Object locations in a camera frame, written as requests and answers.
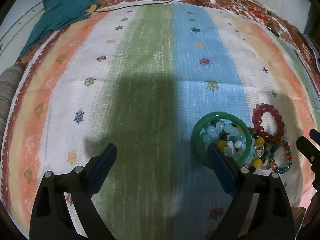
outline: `green bangle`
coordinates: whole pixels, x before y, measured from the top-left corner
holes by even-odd
[[[236,163],[239,166],[241,166],[246,160],[246,158],[249,156],[251,151],[251,144],[252,144],[251,134],[248,127],[238,117],[231,114],[224,113],[224,112],[213,112],[213,113],[207,114],[204,117],[202,117],[194,126],[192,130],[192,135],[191,135],[191,142],[192,142],[194,151],[196,153],[196,156],[199,158],[199,160],[204,166],[208,167],[209,169],[212,169],[208,160],[207,152],[204,150],[203,145],[199,141],[199,134],[205,125],[220,119],[226,119],[235,123],[244,132],[244,136],[246,139],[245,150],[242,152],[241,155],[236,155],[234,157],[234,160],[236,161]]]

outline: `pile of jewelry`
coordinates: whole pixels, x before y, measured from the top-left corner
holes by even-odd
[[[273,135],[265,132],[264,128],[261,126],[261,117],[265,112],[271,113],[276,121],[277,130]],[[252,138],[255,140],[255,156],[252,160],[250,170],[255,172],[261,167],[264,170],[272,169],[273,172],[280,174],[287,172],[292,165],[291,148],[288,142],[281,140],[284,135],[284,122],[282,121],[282,116],[279,114],[278,110],[276,110],[273,105],[269,104],[257,105],[253,110],[252,123],[254,124],[254,127],[249,127],[249,130]],[[272,144],[269,151],[267,150],[268,145],[266,142]],[[274,160],[275,152],[278,148],[282,148],[284,151],[285,165],[283,167],[278,167]]]
[[[207,124],[200,133],[200,139],[207,150],[210,143],[214,143],[227,156],[241,153],[245,149],[245,136],[242,129],[229,121],[214,121]]]

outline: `black cable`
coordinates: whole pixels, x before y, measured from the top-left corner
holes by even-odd
[[[151,5],[151,4],[165,4],[165,3],[172,2],[172,1],[173,0],[166,1],[166,2],[161,2],[161,3],[145,3],[145,4],[138,4],[138,5],[128,5],[128,6],[124,6],[124,7],[108,10],[108,11],[100,11],[100,12],[112,12],[112,11],[116,11],[116,10],[120,10],[120,9],[124,9],[124,8],[135,7],[135,6],[143,6],[143,5]]]

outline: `floral blanket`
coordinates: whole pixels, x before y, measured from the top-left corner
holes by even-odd
[[[314,175],[295,140],[320,124],[320,74],[295,27],[252,0],[98,1],[99,13],[23,59],[2,146],[1,201],[26,236],[44,172],[70,172],[112,142],[117,160],[92,201],[115,238],[204,239],[232,199],[194,158],[193,126],[214,111],[252,126],[260,103],[285,123],[293,165],[281,179],[290,203],[310,204]],[[263,126],[274,129],[267,114]],[[275,159],[281,164],[282,154]]]

